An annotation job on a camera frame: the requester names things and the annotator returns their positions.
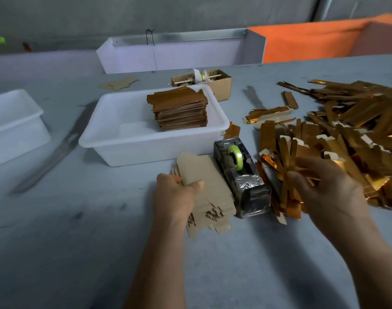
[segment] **white plastic tray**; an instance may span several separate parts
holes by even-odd
[[[172,88],[110,93],[100,98],[79,144],[94,148],[111,167],[175,159],[185,151],[211,154],[213,142],[229,127],[229,120],[209,86],[191,88],[202,89],[209,101],[206,127],[160,130],[146,98]]]
[[[0,94],[0,164],[51,140],[41,114],[25,90]]]

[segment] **wooden skewer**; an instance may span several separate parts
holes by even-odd
[[[210,78],[220,77],[220,76],[221,76],[221,74],[209,76],[208,78],[210,79]],[[193,81],[193,79],[187,79],[187,80],[184,80],[184,81],[175,82],[174,84],[186,83],[186,82],[192,82],[192,81]]]

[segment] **table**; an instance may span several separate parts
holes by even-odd
[[[243,125],[252,108],[281,106],[285,80],[364,80],[392,85],[392,55],[221,67],[233,77],[220,102],[252,155],[259,132]],[[134,73],[126,91],[164,88],[189,70]],[[88,104],[107,93],[97,85],[123,74],[0,84],[24,88],[44,109],[52,141],[0,166],[0,308],[121,308],[151,226],[156,175],[174,160],[111,168],[77,146],[27,192],[9,192],[57,148]],[[292,117],[316,110],[308,96]],[[392,246],[392,211],[370,208]],[[186,240],[188,308],[357,308],[350,273],[309,217],[284,226],[271,215],[233,217],[232,230],[209,229]]]

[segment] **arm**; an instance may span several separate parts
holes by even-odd
[[[154,221],[125,309],[185,308],[184,230],[204,182],[180,186],[180,177],[160,174],[153,194]]]
[[[362,308],[392,308],[392,249],[370,215],[362,186],[334,162],[298,158],[296,165],[314,171],[318,187],[299,172],[289,172],[316,227],[346,262]]]

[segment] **open cardboard box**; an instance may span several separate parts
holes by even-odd
[[[230,77],[227,73],[223,72],[220,69],[209,70],[207,71],[209,76],[214,76],[221,74],[220,77],[212,78],[214,81],[206,83],[212,91],[216,100],[223,101],[230,98],[230,93],[232,91],[232,77]],[[189,77],[194,78],[194,74],[186,74],[182,76],[172,77],[172,86],[178,86],[174,84],[175,82],[180,82],[187,80]]]

